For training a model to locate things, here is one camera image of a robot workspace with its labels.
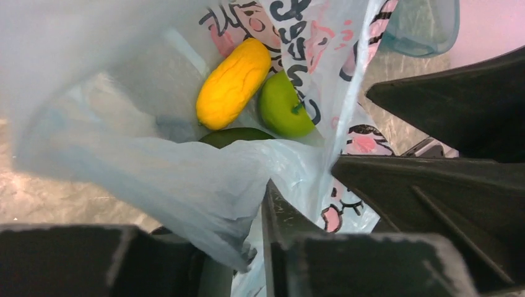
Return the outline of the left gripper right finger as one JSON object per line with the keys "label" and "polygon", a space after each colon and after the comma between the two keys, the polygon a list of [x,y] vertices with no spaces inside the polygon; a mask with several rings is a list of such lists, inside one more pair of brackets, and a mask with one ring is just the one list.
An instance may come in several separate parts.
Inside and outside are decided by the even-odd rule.
{"label": "left gripper right finger", "polygon": [[261,213],[268,296],[477,296],[462,256],[442,236],[327,233],[272,181]]}

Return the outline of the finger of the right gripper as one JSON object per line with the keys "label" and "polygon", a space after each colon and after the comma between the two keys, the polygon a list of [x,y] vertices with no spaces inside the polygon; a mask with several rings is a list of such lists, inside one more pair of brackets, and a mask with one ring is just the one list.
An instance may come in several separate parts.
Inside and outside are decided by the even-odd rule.
{"label": "finger of the right gripper", "polygon": [[374,84],[374,104],[467,158],[524,161],[524,48],[429,75]]}
{"label": "finger of the right gripper", "polygon": [[449,239],[480,293],[524,288],[522,163],[349,155],[331,173],[394,230]]}

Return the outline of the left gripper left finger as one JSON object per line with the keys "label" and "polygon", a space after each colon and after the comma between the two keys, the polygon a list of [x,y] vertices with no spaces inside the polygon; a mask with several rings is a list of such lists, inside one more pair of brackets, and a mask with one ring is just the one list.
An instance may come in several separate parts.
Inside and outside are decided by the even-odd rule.
{"label": "left gripper left finger", "polygon": [[204,259],[131,225],[2,225],[1,295],[196,296]]}

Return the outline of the light blue plastic bag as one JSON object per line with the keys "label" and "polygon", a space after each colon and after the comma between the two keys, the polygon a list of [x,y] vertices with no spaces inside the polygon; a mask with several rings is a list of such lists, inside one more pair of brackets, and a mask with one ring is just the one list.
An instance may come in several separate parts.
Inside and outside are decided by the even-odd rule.
{"label": "light blue plastic bag", "polygon": [[[272,179],[321,221],[329,169],[370,122],[358,92],[397,1],[2,1],[1,104],[13,166],[92,182],[241,275],[233,296],[265,292],[258,213]],[[200,144],[202,83],[244,39],[264,44],[315,131]]]}

